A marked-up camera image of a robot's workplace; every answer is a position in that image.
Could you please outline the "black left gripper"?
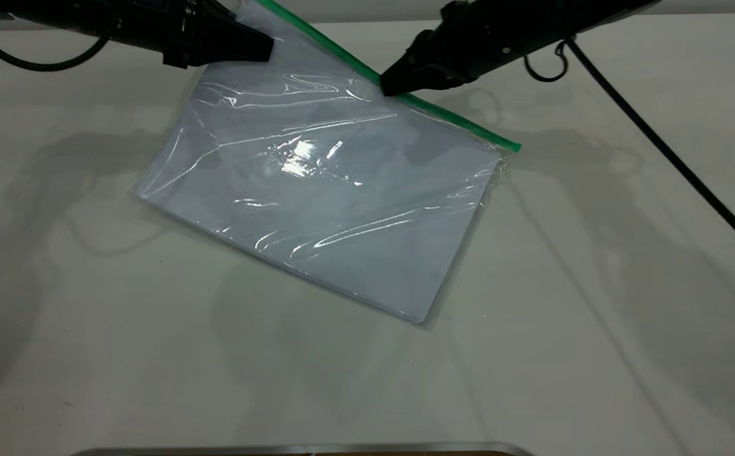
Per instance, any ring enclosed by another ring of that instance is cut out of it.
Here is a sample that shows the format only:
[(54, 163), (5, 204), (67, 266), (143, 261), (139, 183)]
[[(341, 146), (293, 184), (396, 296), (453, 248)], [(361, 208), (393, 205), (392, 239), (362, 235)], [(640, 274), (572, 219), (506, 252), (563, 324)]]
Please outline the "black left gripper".
[(237, 21), (218, 1), (168, 1), (163, 63), (187, 69), (216, 61), (266, 63), (274, 39)]

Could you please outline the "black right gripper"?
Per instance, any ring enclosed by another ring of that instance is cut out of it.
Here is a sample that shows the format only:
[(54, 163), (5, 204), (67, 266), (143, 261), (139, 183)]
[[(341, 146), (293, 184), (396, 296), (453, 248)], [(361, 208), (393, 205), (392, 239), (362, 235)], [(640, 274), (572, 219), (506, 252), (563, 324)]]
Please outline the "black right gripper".
[(534, 1), (448, 3), (439, 26), (380, 75), (382, 94), (454, 89), (523, 58), (535, 16)]

